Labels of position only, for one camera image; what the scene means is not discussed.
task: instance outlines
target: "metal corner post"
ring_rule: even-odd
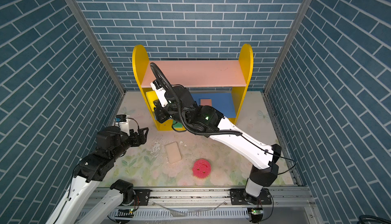
[[[271,88],[271,85],[273,84],[274,79],[277,76],[278,70],[280,69],[282,62],[284,61],[285,56],[288,53],[289,47],[292,44],[293,38],[296,35],[297,31],[299,30],[300,24],[302,20],[304,19],[305,13],[308,10],[308,7],[310,6],[312,0],[303,0],[301,3],[299,10],[297,11],[296,17],[292,23],[291,29],[289,30],[289,33],[287,35],[287,38],[285,40],[284,46],[281,49],[280,54],[277,57],[276,63],[272,69],[272,72],[270,74],[269,79],[266,82],[266,86],[264,89],[264,93],[268,94]]]
[[[99,56],[101,62],[103,63],[104,67],[106,68],[107,72],[109,72],[110,77],[113,79],[115,85],[120,90],[120,93],[122,95],[125,94],[125,88],[121,84],[118,76],[115,73],[115,70],[110,64],[109,59],[107,58],[105,52],[102,49],[102,46],[100,46],[100,43],[98,42],[94,32],[92,31],[89,23],[87,22],[86,18],[84,17],[83,12],[81,11],[79,5],[77,4],[76,0],[65,0],[68,7],[72,11],[73,15],[75,16],[77,22],[81,26],[82,30],[84,31],[85,35],[87,36],[88,40],[90,41],[92,47],[96,51],[97,55]]]

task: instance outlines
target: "coiled black cable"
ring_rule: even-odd
[[[175,102],[177,104],[178,108],[178,114],[179,114],[179,120],[182,123],[183,127],[188,130],[190,133],[193,133],[194,135],[200,135],[200,136],[212,136],[212,135],[224,135],[224,134],[233,134],[240,136],[242,135],[242,132],[239,131],[232,131],[232,130],[220,130],[220,131],[212,131],[212,132],[201,132],[201,131],[196,131],[190,128],[186,123],[185,120],[182,116],[182,104],[181,100],[179,99],[178,95],[175,93],[174,88],[172,87],[171,83],[167,80],[163,72],[161,72],[160,68],[153,62],[150,64],[150,68],[155,75],[156,79],[161,85],[164,85],[167,87],[167,89],[173,94],[175,98]]]

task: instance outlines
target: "blue brick wall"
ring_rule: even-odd
[[[262,90],[302,0],[77,0],[127,90],[135,45],[151,60],[237,59],[253,47]]]
[[[44,223],[120,94],[64,0],[0,0],[0,223]]]
[[[391,219],[391,0],[312,0],[270,90],[325,223]]]

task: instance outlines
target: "beige sponge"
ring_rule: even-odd
[[[182,159],[181,153],[179,152],[178,144],[176,142],[166,144],[165,148],[170,164],[178,162]]]

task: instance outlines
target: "shelf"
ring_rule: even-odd
[[[201,104],[201,99],[211,99],[212,107],[223,113],[227,118],[235,118],[236,111],[235,106],[233,105],[232,94],[231,93],[191,93],[194,101],[198,105]]]
[[[238,60],[174,60],[153,62],[159,66],[171,84],[180,84],[187,88],[247,85]],[[150,83],[154,80],[155,76],[152,70],[147,69],[141,87],[150,88]]]

